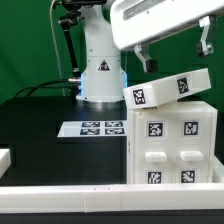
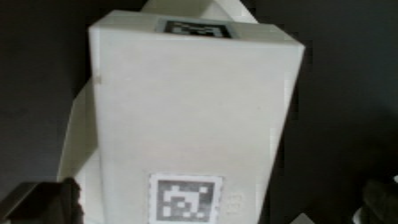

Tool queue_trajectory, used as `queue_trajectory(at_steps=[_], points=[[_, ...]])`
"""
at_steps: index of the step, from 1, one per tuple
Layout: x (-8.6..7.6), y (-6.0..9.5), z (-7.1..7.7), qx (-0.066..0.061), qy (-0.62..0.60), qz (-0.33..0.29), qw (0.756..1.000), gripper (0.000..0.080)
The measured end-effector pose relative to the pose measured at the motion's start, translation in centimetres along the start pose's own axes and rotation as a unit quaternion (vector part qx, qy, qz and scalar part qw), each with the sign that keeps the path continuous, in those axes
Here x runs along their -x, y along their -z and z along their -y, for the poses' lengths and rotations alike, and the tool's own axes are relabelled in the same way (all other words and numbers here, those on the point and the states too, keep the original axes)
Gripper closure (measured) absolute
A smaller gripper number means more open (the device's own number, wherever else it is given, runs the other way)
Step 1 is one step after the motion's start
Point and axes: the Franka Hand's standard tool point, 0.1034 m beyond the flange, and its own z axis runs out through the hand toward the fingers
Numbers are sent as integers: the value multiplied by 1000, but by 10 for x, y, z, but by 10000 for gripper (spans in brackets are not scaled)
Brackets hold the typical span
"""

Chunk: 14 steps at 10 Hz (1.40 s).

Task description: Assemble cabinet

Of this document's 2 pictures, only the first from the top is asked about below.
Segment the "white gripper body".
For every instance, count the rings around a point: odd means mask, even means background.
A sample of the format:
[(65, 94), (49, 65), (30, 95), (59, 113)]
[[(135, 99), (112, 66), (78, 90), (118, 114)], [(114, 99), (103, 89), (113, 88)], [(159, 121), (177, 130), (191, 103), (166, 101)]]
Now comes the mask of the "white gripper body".
[(115, 45), (120, 50), (194, 27), (203, 17), (224, 14), (224, 0), (116, 0), (110, 10)]

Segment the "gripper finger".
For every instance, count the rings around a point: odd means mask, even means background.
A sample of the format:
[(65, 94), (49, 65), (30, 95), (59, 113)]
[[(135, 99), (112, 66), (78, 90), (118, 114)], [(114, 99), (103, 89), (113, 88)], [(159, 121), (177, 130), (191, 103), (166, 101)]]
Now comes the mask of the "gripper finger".
[(202, 35), (197, 43), (197, 53), (199, 57), (206, 57), (214, 53), (213, 35), (216, 27), (216, 17), (209, 15), (200, 19), (199, 26), (202, 28)]
[(155, 73), (158, 71), (157, 61), (150, 57), (146, 47), (144, 47), (142, 44), (138, 44), (134, 47), (134, 52), (142, 62), (145, 73)]

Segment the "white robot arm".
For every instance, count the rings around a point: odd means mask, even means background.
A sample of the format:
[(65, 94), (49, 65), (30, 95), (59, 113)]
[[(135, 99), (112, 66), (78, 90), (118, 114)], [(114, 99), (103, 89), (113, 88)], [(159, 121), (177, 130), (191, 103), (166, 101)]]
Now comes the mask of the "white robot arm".
[(115, 103), (127, 86), (121, 53), (135, 52), (146, 72), (155, 62), (148, 46), (194, 27), (207, 16), (224, 14), (224, 0), (106, 0), (81, 8), (87, 67), (81, 76), (80, 99)]

